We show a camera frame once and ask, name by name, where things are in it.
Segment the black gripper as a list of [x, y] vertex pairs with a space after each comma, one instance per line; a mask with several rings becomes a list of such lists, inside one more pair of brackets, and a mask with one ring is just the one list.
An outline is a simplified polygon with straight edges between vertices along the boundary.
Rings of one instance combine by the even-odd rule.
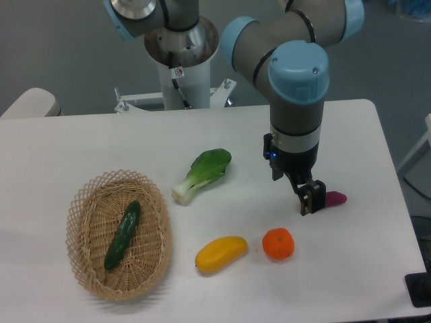
[[273, 143], [273, 135], [263, 136], [263, 157], [269, 161], [272, 180], [286, 175], [296, 194], [300, 197], [300, 214], [305, 216], [326, 207], [326, 185], [320, 180], [311, 180], [311, 170], [317, 160], [319, 144], [300, 153], [283, 151]]

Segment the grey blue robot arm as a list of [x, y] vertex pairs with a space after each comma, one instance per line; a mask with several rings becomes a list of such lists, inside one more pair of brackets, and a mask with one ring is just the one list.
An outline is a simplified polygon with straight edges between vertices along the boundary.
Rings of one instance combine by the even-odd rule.
[[269, 101], [263, 156], [273, 179], [290, 180], [301, 214], [325, 207], [325, 184], [311, 174], [329, 87], [325, 48], [360, 30], [361, 1], [288, 1], [268, 24], [242, 16], [222, 33], [200, 14], [198, 1], [105, 1], [104, 7], [122, 38], [143, 36], [166, 110], [209, 107], [215, 99], [209, 62], [222, 54]]

